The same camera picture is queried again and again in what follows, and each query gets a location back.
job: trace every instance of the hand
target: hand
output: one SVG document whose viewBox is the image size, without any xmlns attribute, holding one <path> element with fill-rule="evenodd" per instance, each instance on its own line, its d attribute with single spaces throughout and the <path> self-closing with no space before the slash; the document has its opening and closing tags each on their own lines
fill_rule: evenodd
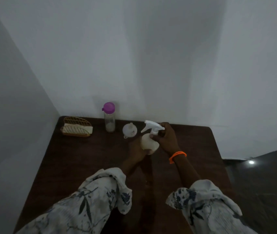
<svg viewBox="0 0 277 234">
<path fill-rule="evenodd" d="M 149 149 L 142 149 L 141 139 L 142 137 L 140 136 L 129 143 L 129 155 L 130 158 L 133 159 L 135 162 L 142 161 L 144 157 L 150 152 Z"/>
<path fill-rule="evenodd" d="M 157 141 L 161 148 L 168 153 L 169 157 L 171 157 L 175 152 L 181 151 L 177 144 L 175 132 L 168 122 L 162 122 L 159 124 L 163 126 L 165 130 L 160 130 L 158 135 L 150 134 L 149 137 L 154 141 Z"/>
</svg>

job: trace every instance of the purple bottle cap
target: purple bottle cap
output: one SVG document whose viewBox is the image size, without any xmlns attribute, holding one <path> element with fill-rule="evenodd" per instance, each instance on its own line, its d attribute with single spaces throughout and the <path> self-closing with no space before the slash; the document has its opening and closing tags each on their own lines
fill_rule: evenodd
<svg viewBox="0 0 277 234">
<path fill-rule="evenodd" d="M 113 114 L 115 112 L 115 104 L 105 103 L 102 111 L 104 111 L 106 114 Z"/>
</svg>

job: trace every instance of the wooden table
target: wooden table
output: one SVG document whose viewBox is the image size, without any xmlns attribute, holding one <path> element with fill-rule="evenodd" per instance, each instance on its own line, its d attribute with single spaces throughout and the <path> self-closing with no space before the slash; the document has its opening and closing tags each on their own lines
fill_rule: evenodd
<svg viewBox="0 0 277 234">
<path fill-rule="evenodd" d="M 118 167 L 128 156 L 128 142 L 122 128 L 129 121 L 117 120 L 116 131 L 107 133 L 103 119 L 86 118 L 93 126 L 89 138 L 64 136 L 60 117 L 31 187 L 15 232 L 44 213 L 57 201 L 75 192 L 81 183 L 99 169 Z M 143 122 L 133 122 L 138 131 Z M 209 127 L 172 125 L 181 149 L 202 179 L 209 179 L 223 193 L 233 198 L 225 166 Z M 127 177 L 133 190 L 132 208 L 127 215 L 113 210 L 102 233 L 191 233 L 180 211 L 165 204 L 168 195 L 182 187 L 176 166 L 159 148 L 146 159 L 143 167 L 152 176 L 153 185 L 146 185 L 142 169 Z"/>
</svg>

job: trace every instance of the trigger sprayer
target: trigger sprayer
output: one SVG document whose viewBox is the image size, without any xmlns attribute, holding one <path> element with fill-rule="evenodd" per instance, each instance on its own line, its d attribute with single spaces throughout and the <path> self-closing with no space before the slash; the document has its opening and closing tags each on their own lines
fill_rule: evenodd
<svg viewBox="0 0 277 234">
<path fill-rule="evenodd" d="M 150 134 L 153 135 L 158 135 L 158 131 L 159 130 L 164 130 L 165 128 L 162 127 L 161 125 L 159 125 L 156 122 L 153 121 L 145 121 L 145 128 L 141 131 L 141 133 L 147 131 L 148 129 L 152 129 L 151 132 L 149 134 L 144 134 L 142 136 L 142 140 L 141 140 L 141 147 L 142 149 L 149 149 L 151 150 L 151 152 L 149 154 L 154 153 L 158 148 L 159 148 L 159 143 L 154 141 L 153 139 L 151 139 L 149 137 Z"/>
</svg>

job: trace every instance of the right hand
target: right hand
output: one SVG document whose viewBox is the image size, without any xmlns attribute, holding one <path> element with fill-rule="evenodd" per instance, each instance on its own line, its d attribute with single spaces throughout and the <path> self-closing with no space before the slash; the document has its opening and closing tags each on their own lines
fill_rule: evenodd
<svg viewBox="0 0 277 234">
<path fill-rule="evenodd" d="M 160 130 L 158 135 L 150 134 L 149 137 L 158 142 L 161 148 L 168 153 L 169 157 L 171 157 L 174 153 L 181 151 L 177 144 L 175 132 L 168 122 L 162 122 L 159 124 L 163 126 L 165 130 Z"/>
</svg>

